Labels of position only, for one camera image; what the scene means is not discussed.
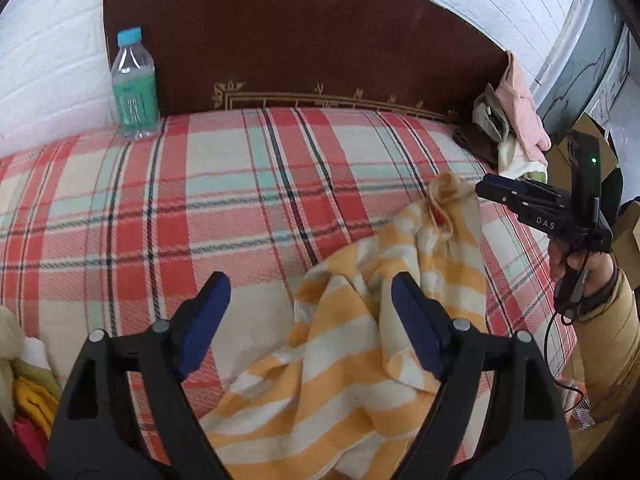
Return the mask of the right forearm tan sleeve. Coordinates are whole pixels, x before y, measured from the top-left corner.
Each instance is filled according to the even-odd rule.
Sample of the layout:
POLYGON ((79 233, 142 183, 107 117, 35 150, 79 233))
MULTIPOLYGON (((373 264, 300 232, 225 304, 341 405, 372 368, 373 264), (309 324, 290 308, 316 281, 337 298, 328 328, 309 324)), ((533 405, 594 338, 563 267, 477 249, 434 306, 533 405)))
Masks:
POLYGON ((598 424, 623 411, 639 380, 639 318, 623 271, 608 300, 574 323, 590 416, 598 424))

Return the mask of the right hand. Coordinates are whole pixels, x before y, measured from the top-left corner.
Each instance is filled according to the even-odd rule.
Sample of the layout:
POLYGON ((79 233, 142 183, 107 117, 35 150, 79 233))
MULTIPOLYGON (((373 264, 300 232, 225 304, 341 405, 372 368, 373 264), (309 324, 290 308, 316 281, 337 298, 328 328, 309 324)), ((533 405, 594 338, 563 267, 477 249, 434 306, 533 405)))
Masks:
POLYGON ((596 252, 595 254, 573 252, 569 255, 562 244, 550 238, 548 255, 550 276, 555 283, 564 278, 568 269, 588 271, 584 286, 585 297, 593 296, 605 287, 614 274, 613 259, 606 252, 596 252))

